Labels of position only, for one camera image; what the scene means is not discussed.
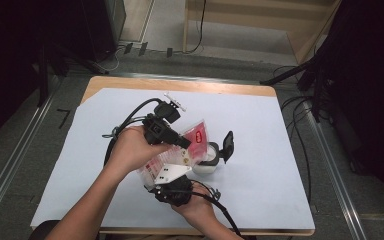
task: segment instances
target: metal frame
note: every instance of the metal frame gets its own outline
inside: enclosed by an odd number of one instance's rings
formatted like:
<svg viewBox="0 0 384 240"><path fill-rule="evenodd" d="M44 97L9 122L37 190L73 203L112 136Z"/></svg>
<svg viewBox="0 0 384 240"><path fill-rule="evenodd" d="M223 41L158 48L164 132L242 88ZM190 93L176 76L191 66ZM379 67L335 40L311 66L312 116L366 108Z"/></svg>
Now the metal frame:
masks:
<svg viewBox="0 0 384 240"><path fill-rule="evenodd" d="M34 136L36 135L37 130L39 129L43 119L45 118L49 106L52 103L53 96L61 85L61 81L57 81L54 90L51 92L49 97L46 99L44 104L40 108L37 108L32 119L27 125L26 130L23 132L20 140L18 141L16 147L14 148L12 154L10 155L7 163L5 164L1 174L0 174L0 203L5 195L6 190L11 184L12 179L14 178L18 167L23 161L24 155L27 152L27 149L30 146Z"/></svg>
<svg viewBox="0 0 384 240"><path fill-rule="evenodd" d="M304 107L308 109L309 105L304 103ZM356 240L367 239L363 225L360 221L360 217L358 216L357 210L354 207L345 183L342 180L341 174L339 173L338 167L336 166L335 158L330 151L329 145L323 133L323 129L320 127L320 123L317 123L312 116L307 116L307 118L313 130L313 134L315 135L319 144L322 157L325 160L326 168L330 180L332 181L333 189L335 190L336 196L338 197L338 201L341 205L342 212L348 224L348 228L350 229L351 236Z"/></svg>

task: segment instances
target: red label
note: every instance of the red label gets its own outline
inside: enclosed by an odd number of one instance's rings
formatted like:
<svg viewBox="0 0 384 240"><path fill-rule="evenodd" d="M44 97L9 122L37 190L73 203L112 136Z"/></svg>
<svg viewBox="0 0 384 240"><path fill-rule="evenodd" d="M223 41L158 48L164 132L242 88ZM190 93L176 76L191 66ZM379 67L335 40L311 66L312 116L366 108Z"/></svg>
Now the red label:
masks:
<svg viewBox="0 0 384 240"><path fill-rule="evenodd" d="M202 142L202 135L200 131L196 132L196 142L197 143Z"/></svg>

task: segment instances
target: black tape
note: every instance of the black tape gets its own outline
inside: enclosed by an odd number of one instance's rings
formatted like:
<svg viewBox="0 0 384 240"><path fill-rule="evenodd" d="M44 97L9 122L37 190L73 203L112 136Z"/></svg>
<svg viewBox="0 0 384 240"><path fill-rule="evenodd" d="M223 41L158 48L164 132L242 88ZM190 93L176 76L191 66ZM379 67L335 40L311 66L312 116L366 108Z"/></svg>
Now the black tape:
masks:
<svg viewBox="0 0 384 240"><path fill-rule="evenodd" d="M139 50L139 56L145 55L146 47L148 46L148 42L142 43L142 46Z"/></svg>
<svg viewBox="0 0 384 240"><path fill-rule="evenodd" d="M68 115L70 115L71 111L70 110L60 109L60 108L58 108L57 111L58 112L65 112L65 117L64 117L64 119L62 120L61 124L58 127L58 129L61 129L62 126L64 126L65 121L67 121Z"/></svg>
<svg viewBox="0 0 384 240"><path fill-rule="evenodd" d="M173 56L173 48L167 48L167 58Z"/></svg>
<svg viewBox="0 0 384 240"><path fill-rule="evenodd" d="M132 50L132 47L133 47L133 43L127 44L126 50L124 50L124 54L128 54Z"/></svg>

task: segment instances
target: black curtain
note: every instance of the black curtain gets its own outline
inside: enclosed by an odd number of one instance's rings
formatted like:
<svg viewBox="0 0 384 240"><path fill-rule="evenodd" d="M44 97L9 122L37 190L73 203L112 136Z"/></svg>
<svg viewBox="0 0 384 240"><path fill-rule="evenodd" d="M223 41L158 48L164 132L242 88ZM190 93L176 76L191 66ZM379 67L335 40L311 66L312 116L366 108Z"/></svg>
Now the black curtain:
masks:
<svg viewBox="0 0 384 240"><path fill-rule="evenodd" d="M352 157L384 182L384 1L343 0L338 27L323 66L328 89L362 143Z"/></svg>
<svg viewBox="0 0 384 240"><path fill-rule="evenodd" d="M34 1L0 1L0 127L37 88Z"/></svg>

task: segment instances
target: plastic wrapper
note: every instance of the plastic wrapper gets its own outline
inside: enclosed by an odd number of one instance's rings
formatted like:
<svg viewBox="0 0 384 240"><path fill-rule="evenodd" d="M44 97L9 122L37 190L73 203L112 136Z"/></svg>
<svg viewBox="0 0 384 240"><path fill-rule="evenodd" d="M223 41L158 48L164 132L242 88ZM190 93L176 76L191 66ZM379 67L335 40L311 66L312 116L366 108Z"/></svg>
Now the plastic wrapper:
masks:
<svg viewBox="0 0 384 240"><path fill-rule="evenodd" d="M193 167L207 158L208 139L204 121L195 124L182 135L191 141L188 149L173 146L168 151L152 158L138 170L146 187L152 188L154 186L154 180L165 163Z"/></svg>

